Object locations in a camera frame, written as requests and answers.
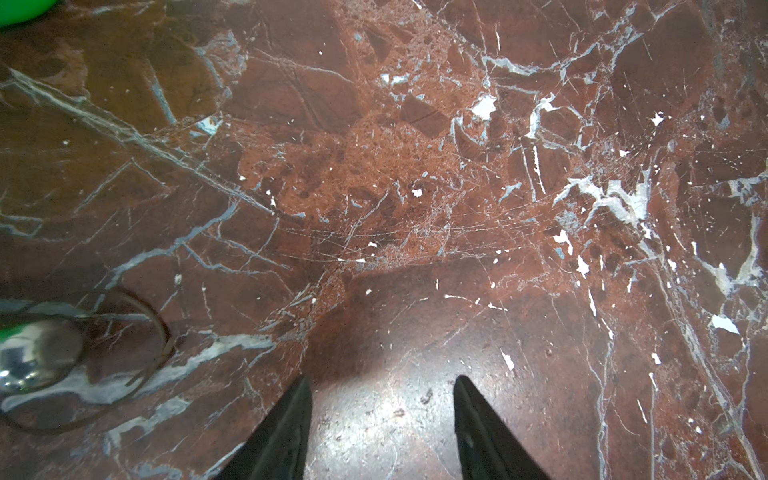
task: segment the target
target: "shiny silver ball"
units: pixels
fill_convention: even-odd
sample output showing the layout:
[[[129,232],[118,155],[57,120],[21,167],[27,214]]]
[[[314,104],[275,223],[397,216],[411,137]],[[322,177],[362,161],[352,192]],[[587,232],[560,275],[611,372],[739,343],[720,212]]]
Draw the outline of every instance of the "shiny silver ball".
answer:
[[[56,316],[0,329],[0,392],[29,393],[59,382],[77,365],[84,339],[76,325]]]

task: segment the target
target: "bright green object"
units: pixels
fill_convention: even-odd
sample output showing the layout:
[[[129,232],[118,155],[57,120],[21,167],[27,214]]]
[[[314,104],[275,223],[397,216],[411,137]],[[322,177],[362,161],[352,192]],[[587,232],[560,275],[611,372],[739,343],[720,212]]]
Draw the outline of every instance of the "bright green object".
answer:
[[[32,20],[44,14],[57,0],[0,0],[0,27]]]

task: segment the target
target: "marble surface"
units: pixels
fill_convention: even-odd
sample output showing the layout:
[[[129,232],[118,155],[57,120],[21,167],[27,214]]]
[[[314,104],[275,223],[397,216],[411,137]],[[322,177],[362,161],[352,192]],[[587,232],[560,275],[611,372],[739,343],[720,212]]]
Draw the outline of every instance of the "marble surface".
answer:
[[[460,478],[469,376],[552,478],[768,472],[764,0],[65,0],[0,31],[0,297],[178,338],[3,478],[212,478],[300,373],[306,478]],[[116,398],[139,323],[6,400]]]

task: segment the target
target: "polished stone surface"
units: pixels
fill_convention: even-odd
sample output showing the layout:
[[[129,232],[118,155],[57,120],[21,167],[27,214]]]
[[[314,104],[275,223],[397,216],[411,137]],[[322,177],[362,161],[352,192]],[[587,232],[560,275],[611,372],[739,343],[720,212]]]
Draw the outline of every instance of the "polished stone surface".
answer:
[[[306,477],[768,472],[764,0],[67,0],[0,32],[0,297],[122,286],[144,394],[3,478],[211,478],[301,372]],[[98,333],[60,422],[151,329]]]

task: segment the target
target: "thin brown loop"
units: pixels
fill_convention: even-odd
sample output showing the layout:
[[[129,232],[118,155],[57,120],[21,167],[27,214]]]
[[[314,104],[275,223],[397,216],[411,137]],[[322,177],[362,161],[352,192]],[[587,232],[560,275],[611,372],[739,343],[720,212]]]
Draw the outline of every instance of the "thin brown loop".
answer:
[[[56,296],[54,298],[48,299],[48,300],[42,300],[37,303],[30,303],[29,305],[24,306],[22,309],[20,309],[16,313],[23,313],[28,310],[31,310],[37,305],[40,305],[41,303],[45,302],[51,302],[53,300],[61,299],[65,296],[70,296],[77,293],[83,293],[85,295],[90,295],[92,293],[95,293],[97,295],[117,295],[123,300],[125,300],[127,303],[130,303],[136,310],[139,310],[140,313],[143,313],[151,322],[152,324],[157,327],[157,333],[160,336],[161,345],[163,346],[160,355],[155,357],[146,367],[144,367],[142,370],[139,370],[139,372],[133,376],[128,382],[126,382],[125,386],[130,386],[133,383],[135,383],[139,378],[141,378],[141,381],[124,397],[121,399],[115,400],[110,405],[104,407],[102,410],[96,412],[95,414],[88,416],[84,419],[75,420],[74,422],[69,422],[64,425],[60,425],[58,427],[52,427],[49,429],[39,429],[36,427],[30,427],[26,425],[22,425],[19,422],[16,422],[14,419],[8,415],[7,412],[2,410],[2,407],[0,407],[0,421],[3,421],[7,426],[11,427],[12,429],[16,429],[20,432],[29,433],[31,435],[59,435],[61,433],[71,432],[72,430],[79,429],[80,427],[84,427],[86,425],[89,425],[96,420],[100,419],[107,413],[111,412],[115,408],[117,408],[122,403],[128,401],[131,399],[143,386],[149,382],[152,375],[156,373],[162,367],[166,361],[173,355],[174,351],[174,342],[171,338],[170,334],[167,331],[167,327],[163,323],[163,321],[160,319],[159,316],[145,303],[141,302],[139,299],[134,298],[131,295],[128,295],[127,293],[121,291],[121,290],[76,290],[73,292],[65,293],[64,295]]]

